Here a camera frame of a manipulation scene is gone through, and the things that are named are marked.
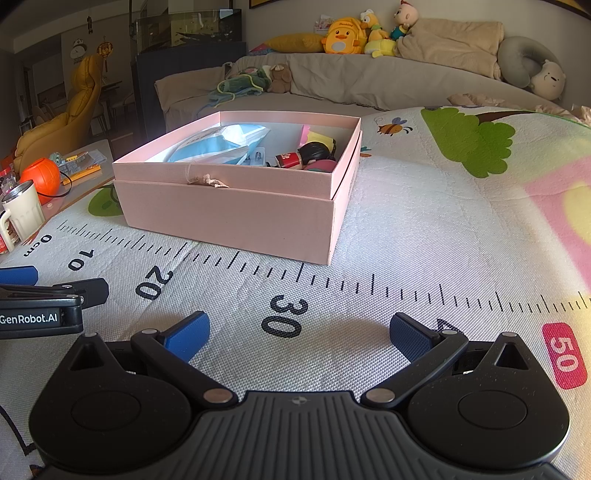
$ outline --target white mug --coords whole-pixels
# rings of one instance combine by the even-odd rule
[[[24,242],[34,234],[43,222],[43,210],[39,196],[32,180],[27,180],[14,187],[2,197],[4,212],[0,215],[0,235],[8,247],[8,251],[14,250],[14,244],[8,233],[8,220],[12,222],[18,236]]]

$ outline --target yellow backpack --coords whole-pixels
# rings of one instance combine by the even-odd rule
[[[365,44],[368,42],[361,22],[353,17],[341,18],[335,21],[322,39],[326,53],[363,53]]]

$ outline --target polar bear plush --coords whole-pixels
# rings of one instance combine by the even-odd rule
[[[546,60],[541,71],[531,78],[530,88],[537,96],[556,100],[564,90],[566,75],[556,62]]]

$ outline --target black clamp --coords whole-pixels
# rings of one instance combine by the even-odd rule
[[[516,333],[470,342],[397,313],[390,337],[410,364],[360,403],[347,391],[239,402],[187,363],[208,337],[197,312],[129,342],[78,338],[30,415],[41,479],[566,480],[549,461],[569,413]]]
[[[102,278],[52,287],[0,285],[0,340],[80,333],[82,310],[108,297]]]

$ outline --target number 50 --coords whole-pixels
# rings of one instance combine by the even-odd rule
[[[560,357],[556,359],[556,367],[558,367],[561,372],[572,372],[579,367],[579,359],[577,357],[569,353],[562,355],[567,349],[570,351],[574,350],[573,342],[570,338],[558,337],[557,340],[556,337],[552,337],[552,340],[550,340],[550,347],[554,352],[560,355]]]

